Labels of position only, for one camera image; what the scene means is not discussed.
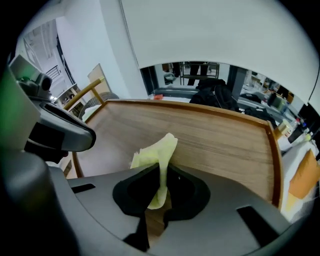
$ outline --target yellow rag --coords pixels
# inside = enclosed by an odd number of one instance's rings
[[[168,133],[157,143],[140,149],[139,153],[134,153],[131,168],[159,163],[160,187],[150,202],[149,209],[161,208],[167,197],[167,168],[172,154],[174,153],[178,139]]]

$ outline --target black slot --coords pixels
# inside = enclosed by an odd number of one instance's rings
[[[96,186],[89,183],[89,184],[84,184],[84,185],[80,185],[80,186],[74,186],[72,187],[72,191],[73,193],[80,193],[80,192],[83,192],[83,191],[87,191],[87,190],[91,190],[91,189],[94,189]]]
[[[268,245],[279,236],[251,206],[239,208],[237,212],[261,247]]]

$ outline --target wooden tabletop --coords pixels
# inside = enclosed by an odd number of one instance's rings
[[[78,161],[85,177],[122,171],[130,168],[135,152],[172,133],[178,143],[171,163],[233,179],[271,202],[275,170],[265,121],[242,121],[241,114],[232,113],[235,118],[183,106],[111,101],[88,122],[96,142],[77,154]]]

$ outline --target wooden table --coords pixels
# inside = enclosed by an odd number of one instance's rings
[[[264,120],[190,103],[108,100],[87,123],[95,145],[73,154],[85,177],[128,169],[135,152],[172,133],[178,143],[171,163],[233,179],[280,204],[281,155]]]

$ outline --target gray plastic panel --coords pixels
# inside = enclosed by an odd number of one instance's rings
[[[278,234],[289,227],[278,209],[240,183],[192,168],[178,167],[208,185],[211,192],[209,203],[193,219],[169,222],[148,253],[158,256],[249,254],[260,246],[237,212],[238,208],[246,206],[252,206]]]
[[[73,193],[61,169],[50,167],[49,170],[60,205],[78,240],[81,255],[146,255],[119,240],[87,212]]]
[[[149,165],[106,175],[69,179],[68,183],[72,188],[88,183],[95,186],[95,188],[79,192],[75,196],[92,217],[116,237],[123,240],[129,234],[136,232],[140,219],[125,215],[121,211],[113,199],[113,189],[118,182],[137,174],[147,167]]]

